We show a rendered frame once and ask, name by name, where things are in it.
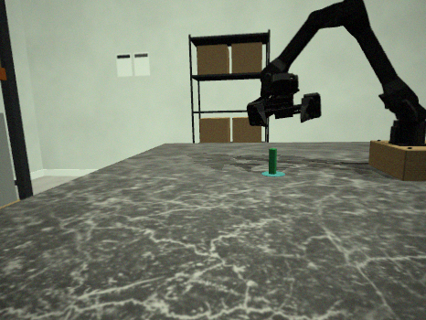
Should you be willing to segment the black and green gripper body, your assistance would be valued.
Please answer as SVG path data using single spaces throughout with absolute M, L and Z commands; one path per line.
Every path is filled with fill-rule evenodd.
M 307 98 L 307 97 L 314 98 L 314 117 L 319 118 L 321 116 L 320 94 L 318 92 L 304 94 L 304 98 Z M 249 123 L 251 126 L 255 126 L 252 107 L 258 104 L 261 104 L 261 101 L 249 102 L 249 104 L 247 105 L 247 113 L 249 117 Z M 293 105 L 292 96 L 287 96 L 287 95 L 280 95 L 276 98 L 273 98 L 272 105 L 264 106 L 265 114 L 274 114 L 275 119 L 293 117 L 294 114 L 301 113 L 301 111 L 299 110 L 301 110 L 301 104 Z

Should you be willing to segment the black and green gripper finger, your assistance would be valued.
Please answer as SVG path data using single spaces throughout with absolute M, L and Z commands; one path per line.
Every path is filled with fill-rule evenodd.
M 267 121 L 266 121 L 263 104 L 254 105 L 252 109 L 253 109 L 255 125 L 267 127 Z
M 304 111 L 306 111 L 306 115 L 304 114 Z M 301 123 L 312 120 L 314 118 L 314 98 L 313 97 L 307 97 L 301 99 L 301 113 L 300 113 L 300 119 Z

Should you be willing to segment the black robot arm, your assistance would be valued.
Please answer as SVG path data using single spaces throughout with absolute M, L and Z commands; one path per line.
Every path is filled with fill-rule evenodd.
M 370 26 L 363 0 L 344 0 L 313 11 L 283 52 L 261 71 L 261 96 L 256 101 L 261 101 L 265 106 L 272 105 L 273 98 L 280 95 L 292 96 L 293 99 L 299 89 L 298 75 L 288 73 L 292 63 L 319 29 L 341 26 L 357 40 L 376 73 L 385 92 L 379 95 L 385 109 L 395 113 L 397 120 L 401 120 L 393 121 L 389 144 L 426 146 L 426 109 L 419 104 L 418 96 L 394 70 Z

